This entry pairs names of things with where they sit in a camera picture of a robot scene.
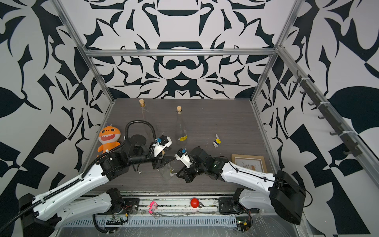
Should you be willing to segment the glass bottle with cork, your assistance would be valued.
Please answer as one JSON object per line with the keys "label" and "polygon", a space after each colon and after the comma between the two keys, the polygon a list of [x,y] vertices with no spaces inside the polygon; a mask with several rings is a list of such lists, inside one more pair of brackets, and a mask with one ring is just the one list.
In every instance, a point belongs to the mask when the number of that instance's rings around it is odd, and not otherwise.
{"label": "glass bottle with cork", "polygon": [[143,120],[148,121],[149,120],[149,112],[147,110],[146,103],[145,103],[144,99],[140,99],[139,104],[140,104],[140,107],[142,110]]}
{"label": "glass bottle with cork", "polygon": [[[166,154],[166,151],[162,151],[162,153],[159,155],[159,157],[163,157],[163,156],[169,156],[169,155]],[[172,162],[170,162],[169,164],[165,165],[163,168],[158,169],[161,177],[165,181],[170,180],[172,177],[174,177],[176,175],[176,173],[172,169],[171,163]]]}

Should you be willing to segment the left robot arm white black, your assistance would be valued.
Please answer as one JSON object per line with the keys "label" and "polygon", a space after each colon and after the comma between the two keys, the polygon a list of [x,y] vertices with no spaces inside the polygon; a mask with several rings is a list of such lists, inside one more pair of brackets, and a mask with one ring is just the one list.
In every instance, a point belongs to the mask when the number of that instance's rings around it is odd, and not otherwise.
{"label": "left robot arm white black", "polygon": [[94,198],[76,199],[127,173],[131,166],[151,163],[153,169],[158,169],[173,161],[173,157],[165,158],[163,155],[163,151],[172,144],[170,137],[162,135],[150,147],[143,145],[142,140],[143,136],[133,135],[102,154],[84,173],[63,185],[41,195],[23,196],[19,201],[23,235],[48,237],[56,229],[81,217],[121,212],[125,202],[116,188]]}

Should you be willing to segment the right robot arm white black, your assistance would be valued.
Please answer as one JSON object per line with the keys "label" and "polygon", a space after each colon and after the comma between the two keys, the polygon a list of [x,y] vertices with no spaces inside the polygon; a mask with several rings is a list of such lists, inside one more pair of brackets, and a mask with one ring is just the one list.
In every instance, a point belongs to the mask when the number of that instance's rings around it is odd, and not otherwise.
{"label": "right robot arm white black", "polygon": [[295,225],[301,223],[306,189],[288,173],[282,170],[274,174],[246,169],[225,157],[213,157],[199,146],[189,153],[179,149],[175,158],[184,164],[177,177],[187,183],[198,175],[206,174],[214,180],[242,185],[266,195],[268,204],[282,219]]}

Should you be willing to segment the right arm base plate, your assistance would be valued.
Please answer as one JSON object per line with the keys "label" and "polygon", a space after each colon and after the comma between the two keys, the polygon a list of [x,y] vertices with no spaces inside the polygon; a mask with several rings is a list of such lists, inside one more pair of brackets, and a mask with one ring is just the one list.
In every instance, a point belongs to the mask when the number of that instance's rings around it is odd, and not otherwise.
{"label": "right arm base plate", "polygon": [[218,198],[218,212],[221,215],[238,214],[238,211],[233,206],[232,198],[226,197]]}

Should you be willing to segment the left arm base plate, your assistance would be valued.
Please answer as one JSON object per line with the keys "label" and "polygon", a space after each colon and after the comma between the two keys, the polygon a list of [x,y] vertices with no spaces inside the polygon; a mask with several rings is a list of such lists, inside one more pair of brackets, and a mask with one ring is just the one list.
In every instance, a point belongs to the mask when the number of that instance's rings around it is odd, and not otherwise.
{"label": "left arm base plate", "polygon": [[124,204],[121,206],[121,212],[118,214],[135,215],[139,211],[139,198],[124,198]]}

